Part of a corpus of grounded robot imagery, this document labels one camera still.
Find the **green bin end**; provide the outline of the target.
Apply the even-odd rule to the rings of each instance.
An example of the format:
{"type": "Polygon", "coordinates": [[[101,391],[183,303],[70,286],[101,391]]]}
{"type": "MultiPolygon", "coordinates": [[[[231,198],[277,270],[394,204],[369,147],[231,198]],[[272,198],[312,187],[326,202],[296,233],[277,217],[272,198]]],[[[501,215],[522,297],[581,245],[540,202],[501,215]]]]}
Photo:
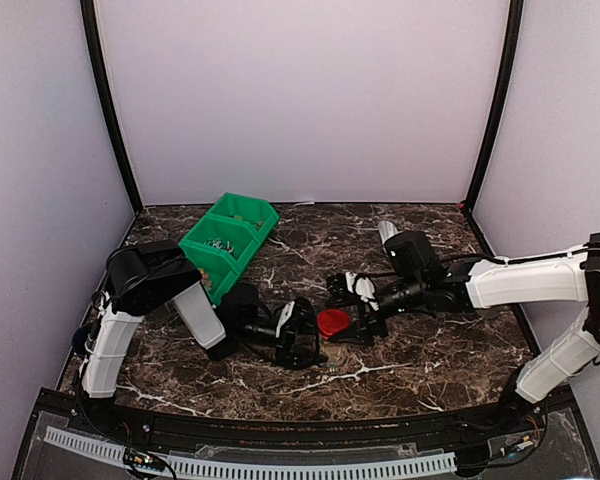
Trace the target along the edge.
{"type": "Polygon", "coordinates": [[[244,224],[260,242],[266,240],[280,220],[266,200],[234,193],[225,193],[208,212],[244,224]]]}

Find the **green bin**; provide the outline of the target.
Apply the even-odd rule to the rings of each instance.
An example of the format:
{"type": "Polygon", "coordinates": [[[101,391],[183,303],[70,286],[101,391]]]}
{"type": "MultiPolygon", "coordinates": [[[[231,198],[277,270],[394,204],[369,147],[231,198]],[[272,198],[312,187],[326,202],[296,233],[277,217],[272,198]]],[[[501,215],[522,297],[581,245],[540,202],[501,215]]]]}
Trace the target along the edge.
{"type": "Polygon", "coordinates": [[[230,267],[202,267],[199,268],[202,279],[201,284],[204,287],[209,300],[214,306],[219,306],[222,297],[228,293],[235,283],[238,276],[230,267]]]}
{"type": "Polygon", "coordinates": [[[179,246],[198,268],[214,256],[225,261],[234,273],[241,276],[261,242],[255,230],[245,222],[206,214],[183,236],[179,246]]]}

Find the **red jar lid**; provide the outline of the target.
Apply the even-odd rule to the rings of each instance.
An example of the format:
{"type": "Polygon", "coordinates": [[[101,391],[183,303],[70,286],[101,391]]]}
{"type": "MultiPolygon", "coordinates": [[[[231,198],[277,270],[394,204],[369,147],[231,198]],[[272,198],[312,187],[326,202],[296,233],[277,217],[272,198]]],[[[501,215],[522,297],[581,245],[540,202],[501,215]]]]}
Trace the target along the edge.
{"type": "Polygon", "coordinates": [[[345,310],[325,309],[318,314],[317,325],[323,337],[331,338],[347,329],[351,325],[351,318],[345,310]]]}

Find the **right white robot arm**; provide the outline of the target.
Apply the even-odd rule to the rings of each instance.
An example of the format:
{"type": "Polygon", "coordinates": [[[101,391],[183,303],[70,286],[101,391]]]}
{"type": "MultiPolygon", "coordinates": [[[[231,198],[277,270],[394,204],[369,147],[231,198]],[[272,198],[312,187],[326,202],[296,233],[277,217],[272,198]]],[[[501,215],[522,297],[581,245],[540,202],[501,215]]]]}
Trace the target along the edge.
{"type": "Polygon", "coordinates": [[[422,231],[388,238],[390,283],[371,273],[328,278],[333,308],[357,306],[356,326],[335,342],[370,343],[386,335],[388,319],[411,312],[471,313],[502,306],[570,303],[573,322],[539,355],[519,367],[490,413],[501,434],[514,432],[529,407],[600,357],[600,233],[565,250],[527,257],[464,254],[442,258],[422,231]]]}

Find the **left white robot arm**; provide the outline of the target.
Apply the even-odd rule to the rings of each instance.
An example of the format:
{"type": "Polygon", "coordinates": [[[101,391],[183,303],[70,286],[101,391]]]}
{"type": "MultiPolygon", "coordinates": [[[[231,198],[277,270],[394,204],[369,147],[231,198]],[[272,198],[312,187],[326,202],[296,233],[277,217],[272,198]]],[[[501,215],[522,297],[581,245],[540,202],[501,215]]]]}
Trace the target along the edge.
{"type": "Polygon", "coordinates": [[[239,282],[214,302],[206,289],[210,283],[210,275],[171,240],[122,247],[110,254],[104,287],[92,297],[98,317],[72,339],[82,360],[74,387],[89,398],[81,417],[97,434],[111,436],[120,429],[120,412],[104,399],[115,395],[136,329],[165,304],[175,307],[212,361],[240,349],[259,355],[262,347],[273,351],[265,362],[286,370],[323,361],[317,315],[306,298],[270,310],[254,285],[239,282]]]}

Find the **clear glass jar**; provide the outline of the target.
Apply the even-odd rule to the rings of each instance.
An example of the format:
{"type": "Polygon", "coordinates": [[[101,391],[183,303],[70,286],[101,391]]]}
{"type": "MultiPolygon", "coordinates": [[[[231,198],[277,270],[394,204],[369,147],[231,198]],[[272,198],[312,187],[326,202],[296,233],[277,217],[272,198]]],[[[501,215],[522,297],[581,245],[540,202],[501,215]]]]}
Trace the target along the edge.
{"type": "Polygon", "coordinates": [[[322,345],[319,354],[319,365],[326,369],[336,369],[341,365],[341,349],[337,345],[322,345]]]}

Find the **metal scoop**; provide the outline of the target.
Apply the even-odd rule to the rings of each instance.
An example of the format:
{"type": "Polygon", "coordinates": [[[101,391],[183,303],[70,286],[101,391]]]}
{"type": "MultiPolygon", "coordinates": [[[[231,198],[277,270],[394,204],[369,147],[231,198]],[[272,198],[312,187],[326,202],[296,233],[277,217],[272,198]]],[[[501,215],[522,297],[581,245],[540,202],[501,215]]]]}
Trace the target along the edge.
{"type": "Polygon", "coordinates": [[[378,231],[382,245],[384,245],[387,240],[399,233],[399,230],[397,229],[396,225],[386,220],[382,220],[378,223],[378,231]]]}

